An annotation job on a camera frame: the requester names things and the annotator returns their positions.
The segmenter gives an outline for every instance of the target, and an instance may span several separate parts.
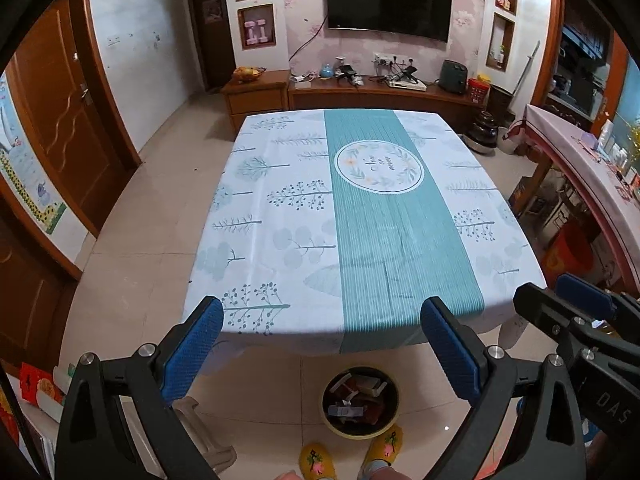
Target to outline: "tiled floor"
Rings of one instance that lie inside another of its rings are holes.
[[[151,139],[142,152],[144,164],[89,256],[69,314],[62,364],[75,363],[89,350],[103,359],[130,355],[180,321],[194,254],[232,139],[220,96],[185,105]],[[501,152],[478,159],[505,196],[534,169]],[[481,336],[486,344],[497,343],[497,337],[497,330]],[[541,360],[553,348],[529,327],[510,353]],[[200,402],[200,415],[221,443],[238,452],[222,479],[270,480],[297,469],[302,443],[313,440],[334,454],[341,479],[354,479],[367,443],[335,436],[318,414],[321,388],[354,364],[373,364],[396,378],[402,398],[398,423],[405,434],[397,467],[423,478],[468,411],[428,344],[329,357],[253,348],[216,375],[199,377],[190,395]],[[489,462],[504,449],[513,423],[512,409]]]

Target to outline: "flat-screen tv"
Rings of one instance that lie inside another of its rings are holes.
[[[449,40],[451,0],[327,0],[328,27]]]

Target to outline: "fruit bowl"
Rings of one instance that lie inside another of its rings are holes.
[[[252,66],[239,66],[234,70],[233,78],[240,83],[250,83],[257,80],[266,68],[254,68]]]

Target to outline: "pink tablecloth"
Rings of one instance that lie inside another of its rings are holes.
[[[567,175],[574,182],[577,179],[588,196],[582,198],[599,217],[600,227],[610,244],[616,242],[619,247],[613,247],[614,252],[623,254],[624,263],[630,268],[636,288],[640,290],[640,206],[638,202],[626,192],[623,184],[616,177],[615,170],[606,160],[600,158],[580,142],[584,133],[564,119],[546,112],[532,105],[527,105],[522,121],[514,124],[514,128],[526,125],[542,141],[542,149],[551,159],[560,163],[563,170],[569,170],[573,175]]]

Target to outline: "yellow slipper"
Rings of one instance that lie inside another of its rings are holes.
[[[322,444],[307,444],[300,451],[300,472],[305,480],[337,480],[334,460]]]
[[[362,462],[360,468],[360,474],[358,478],[362,476],[364,468],[373,460],[384,460],[389,465],[392,465],[400,448],[402,447],[402,428],[397,424],[394,424],[391,428],[385,431],[382,435],[377,436],[369,444],[369,449]]]

